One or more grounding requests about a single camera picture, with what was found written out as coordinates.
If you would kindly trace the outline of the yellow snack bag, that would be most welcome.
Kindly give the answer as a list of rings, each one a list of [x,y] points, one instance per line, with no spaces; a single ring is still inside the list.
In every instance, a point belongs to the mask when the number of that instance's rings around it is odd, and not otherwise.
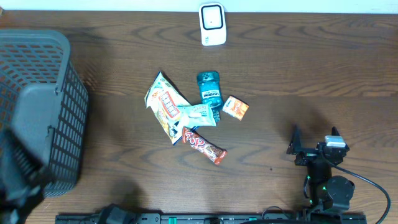
[[[182,117],[180,107],[191,104],[177,91],[169,80],[159,72],[144,98],[146,108],[150,107],[165,133],[175,145],[182,137],[179,126]]]

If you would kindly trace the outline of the pale green wipes pack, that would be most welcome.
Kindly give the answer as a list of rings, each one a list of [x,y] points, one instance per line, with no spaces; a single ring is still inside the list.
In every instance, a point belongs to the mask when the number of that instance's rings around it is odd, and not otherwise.
[[[216,126],[213,111],[209,104],[180,106],[181,111],[179,128],[194,128],[199,126]]]

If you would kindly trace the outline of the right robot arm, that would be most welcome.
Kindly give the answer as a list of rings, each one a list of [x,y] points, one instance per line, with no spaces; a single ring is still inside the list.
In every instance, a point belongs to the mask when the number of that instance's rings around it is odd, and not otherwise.
[[[332,175],[331,168],[343,162],[348,145],[333,127],[313,148],[302,146],[300,131],[295,128],[287,154],[294,155],[294,164],[307,168],[303,193],[310,200],[311,209],[319,213],[343,213],[349,210],[355,185],[340,175]]]

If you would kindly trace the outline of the orange Kleenex tissue pack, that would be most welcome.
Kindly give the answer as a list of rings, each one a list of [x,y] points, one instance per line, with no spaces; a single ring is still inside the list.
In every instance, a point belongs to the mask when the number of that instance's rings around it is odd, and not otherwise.
[[[229,96],[223,105],[222,111],[241,121],[248,108],[249,105],[245,102],[234,96]]]

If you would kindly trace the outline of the blue mouthwash bottle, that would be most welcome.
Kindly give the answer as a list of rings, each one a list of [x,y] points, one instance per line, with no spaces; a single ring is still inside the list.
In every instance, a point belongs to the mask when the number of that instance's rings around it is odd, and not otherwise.
[[[215,121],[220,122],[223,99],[221,96],[219,73],[216,71],[199,73],[197,75],[197,84],[200,90],[201,102],[203,104],[210,104]]]

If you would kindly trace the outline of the red Top snack bar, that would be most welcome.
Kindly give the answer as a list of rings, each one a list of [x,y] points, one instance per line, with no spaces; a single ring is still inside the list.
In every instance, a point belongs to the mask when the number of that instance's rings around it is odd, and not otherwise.
[[[220,165],[221,161],[228,154],[226,150],[213,145],[202,136],[186,127],[182,129],[182,140],[184,143],[189,143],[193,149],[200,151],[217,166]]]

